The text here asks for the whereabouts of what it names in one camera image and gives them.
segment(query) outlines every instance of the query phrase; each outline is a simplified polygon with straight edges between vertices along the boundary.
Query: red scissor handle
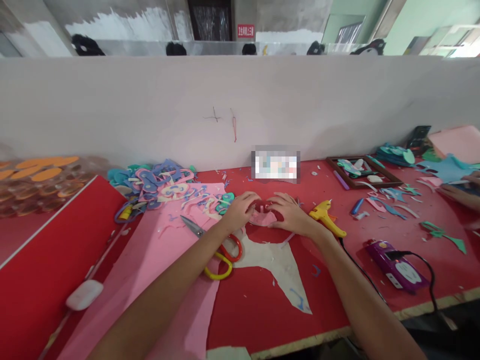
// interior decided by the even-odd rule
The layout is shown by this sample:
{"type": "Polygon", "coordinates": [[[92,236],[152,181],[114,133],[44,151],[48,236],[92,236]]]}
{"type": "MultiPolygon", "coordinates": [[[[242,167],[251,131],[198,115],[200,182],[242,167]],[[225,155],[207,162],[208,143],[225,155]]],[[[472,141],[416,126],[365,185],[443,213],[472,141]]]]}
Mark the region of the red scissor handle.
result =
{"type": "Polygon", "coordinates": [[[229,238],[236,242],[238,246],[238,255],[236,257],[232,257],[223,244],[220,245],[220,250],[228,260],[230,260],[232,263],[236,263],[242,257],[242,243],[235,235],[230,235],[229,238]]]}

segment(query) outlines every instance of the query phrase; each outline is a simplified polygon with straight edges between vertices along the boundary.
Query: light green wall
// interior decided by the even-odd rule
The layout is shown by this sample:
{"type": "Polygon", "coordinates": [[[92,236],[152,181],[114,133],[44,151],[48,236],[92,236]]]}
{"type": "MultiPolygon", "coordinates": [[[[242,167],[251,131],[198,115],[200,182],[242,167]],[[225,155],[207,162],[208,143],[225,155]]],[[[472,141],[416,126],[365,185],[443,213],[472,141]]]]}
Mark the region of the light green wall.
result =
{"type": "Polygon", "coordinates": [[[347,16],[361,15],[365,16],[365,21],[356,42],[358,44],[366,43],[386,3],[387,0],[333,0],[330,17],[321,42],[324,44],[334,43],[342,26],[356,22],[354,20],[350,23],[344,23],[348,21],[347,16]]]}
{"type": "Polygon", "coordinates": [[[479,18],[479,0],[407,0],[385,39],[383,53],[403,55],[415,36],[431,36],[443,26],[475,24],[479,18]]]}

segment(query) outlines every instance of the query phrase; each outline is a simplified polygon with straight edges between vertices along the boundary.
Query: picture frame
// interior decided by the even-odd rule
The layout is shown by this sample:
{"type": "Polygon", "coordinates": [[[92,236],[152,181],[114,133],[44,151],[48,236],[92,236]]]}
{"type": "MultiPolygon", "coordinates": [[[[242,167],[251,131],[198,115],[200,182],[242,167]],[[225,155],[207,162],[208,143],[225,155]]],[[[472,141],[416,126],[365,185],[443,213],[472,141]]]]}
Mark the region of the picture frame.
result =
{"type": "Polygon", "coordinates": [[[326,162],[340,175],[340,177],[346,182],[346,184],[350,187],[350,189],[370,189],[369,186],[358,183],[358,181],[363,181],[366,183],[369,183],[371,186],[373,186],[376,189],[382,189],[382,188],[395,188],[399,187],[404,184],[402,180],[400,180],[398,177],[393,175],[391,172],[389,172],[386,168],[381,167],[380,165],[376,164],[374,161],[372,161],[369,157],[366,155],[358,155],[358,156],[329,156],[326,159],[326,162]],[[388,182],[378,182],[378,183],[370,183],[366,177],[359,177],[359,178],[351,178],[349,175],[347,175],[344,171],[344,169],[338,165],[338,160],[340,159],[345,159],[350,161],[352,164],[354,164],[357,160],[363,159],[365,163],[370,166],[370,168],[376,172],[378,172],[378,176],[383,176],[388,179],[388,182]]]}

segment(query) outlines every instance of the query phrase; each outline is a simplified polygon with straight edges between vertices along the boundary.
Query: table edge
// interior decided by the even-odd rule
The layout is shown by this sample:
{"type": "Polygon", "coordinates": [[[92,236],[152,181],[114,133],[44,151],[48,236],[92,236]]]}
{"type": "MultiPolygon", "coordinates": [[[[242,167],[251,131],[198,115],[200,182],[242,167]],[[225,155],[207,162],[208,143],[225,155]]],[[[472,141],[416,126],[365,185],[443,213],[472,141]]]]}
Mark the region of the table edge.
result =
{"type": "MultiPolygon", "coordinates": [[[[480,287],[475,287],[467,291],[455,293],[453,295],[445,296],[437,299],[439,309],[446,309],[455,305],[468,303],[473,300],[480,299],[480,287]]],[[[431,301],[422,303],[417,306],[408,307],[403,310],[395,312],[395,316],[400,320],[407,320],[418,317],[434,310],[431,301]]],[[[288,344],[273,347],[268,350],[255,352],[250,355],[251,360],[263,360],[279,357],[285,354],[293,353],[302,349],[310,348],[312,346],[320,345],[339,338],[344,338],[352,333],[350,326],[341,327],[335,330],[323,332],[317,335],[306,337],[288,344]]]]}

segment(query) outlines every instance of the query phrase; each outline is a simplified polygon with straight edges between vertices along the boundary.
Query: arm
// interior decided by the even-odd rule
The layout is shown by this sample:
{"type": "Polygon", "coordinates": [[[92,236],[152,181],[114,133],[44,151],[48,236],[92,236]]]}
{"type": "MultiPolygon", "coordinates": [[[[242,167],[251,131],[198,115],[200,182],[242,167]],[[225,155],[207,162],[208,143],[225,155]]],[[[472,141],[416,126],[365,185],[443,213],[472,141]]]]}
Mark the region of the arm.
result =
{"type": "Polygon", "coordinates": [[[238,196],[223,218],[161,273],[125,310],[90,353],[88,360],[144,359],[165,333],[190,286],[232,232],[244,226],[260,197],[238,196]]]}
{"type": "MultiPolygon", "coordinates": [[[[474,171],[470,176],[462,177],[462,180],[470,181],[470,186],[474,186],[477,189],[480,186],[480,171],[474,171]]],[[[442,185],[438,191],[447,196],[450,199],[457,201],[458,203],[466,206],[473,211],[480,213],[480,196],[469,194],[455,186],[442,185]]]]}
{"type": "Polygon", "coordinates": [[[270,209],[284,221],[271,227],[309,237],[323,254],[351,327],[369,359],[426,359],[424,353],[340,247],[333,234],[302,211],[287,194],[275,192],[270,209]]]}

